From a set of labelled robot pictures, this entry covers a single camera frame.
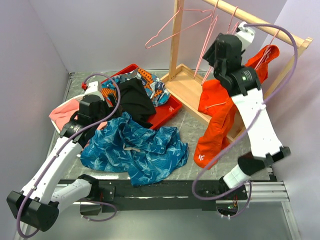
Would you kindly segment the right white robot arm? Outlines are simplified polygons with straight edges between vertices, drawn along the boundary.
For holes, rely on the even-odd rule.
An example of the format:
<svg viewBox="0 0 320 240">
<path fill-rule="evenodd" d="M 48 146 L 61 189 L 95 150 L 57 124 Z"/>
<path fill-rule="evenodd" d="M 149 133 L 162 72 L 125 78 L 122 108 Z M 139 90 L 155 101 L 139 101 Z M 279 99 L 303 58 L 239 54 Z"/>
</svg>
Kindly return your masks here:
<svg viewBox="0 0 320 240">
<path fill-rule="evenodd" d="M 241 40 L 239 34 L 220 33 L 203 56 L 237 107 L 250 141 L 250 152 L 240 156 L 237 165 L 219 181 L 219 194 L 227 200 L 251 175 L 291 154 L 290 148 L 282 145 L 274 131 L 263 103 L 258 73 L 242 65 L 244 47 L 249 44 L 249 40 Z"/>
</svg>

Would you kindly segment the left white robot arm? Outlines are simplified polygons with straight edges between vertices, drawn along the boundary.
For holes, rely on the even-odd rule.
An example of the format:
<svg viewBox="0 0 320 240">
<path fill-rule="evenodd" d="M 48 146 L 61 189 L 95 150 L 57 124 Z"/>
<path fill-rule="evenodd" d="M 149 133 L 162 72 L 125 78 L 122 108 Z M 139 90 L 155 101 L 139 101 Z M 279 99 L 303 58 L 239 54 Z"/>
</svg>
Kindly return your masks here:
<svg viewBox="0 0 320 240">
<path fill-rule="evenodd" d="M 111 106 L 103 97 L 84 95 L 79 109 L 63 126 L 53 150 L 35 176 L 20 191 L 9 193 L 6 201 L 16 218 L 19 233 L 22 231 L 20 223 L 46 232 L 56 222 L 59 214 L 74 202 L 100 199 L 99 181 L 86 174 L 59 191 L 55 191 L 55 188 L 68 162 L 87 145 L 98 126 L 122 114 L 120 100 L 113 95 L 109 98 Z"/>
</svg>

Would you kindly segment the blue leaf-print shorts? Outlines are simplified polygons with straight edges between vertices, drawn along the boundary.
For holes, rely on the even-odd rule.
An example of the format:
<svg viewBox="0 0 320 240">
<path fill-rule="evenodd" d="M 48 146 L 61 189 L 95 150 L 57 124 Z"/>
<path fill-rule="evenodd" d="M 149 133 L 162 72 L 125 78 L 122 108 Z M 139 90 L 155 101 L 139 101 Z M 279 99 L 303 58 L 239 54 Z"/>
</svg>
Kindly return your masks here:
<svg viewBox="0 0 320 240">
<path fill-rule="evenodd" d="M 145 128 L 126 112 L 96 130 L 80 155 L 89 169 L 128 173 L 133 186 L 163 181 L 188 158 L 189 146 L 181 141 L 177 127 Z"/>
</svg>

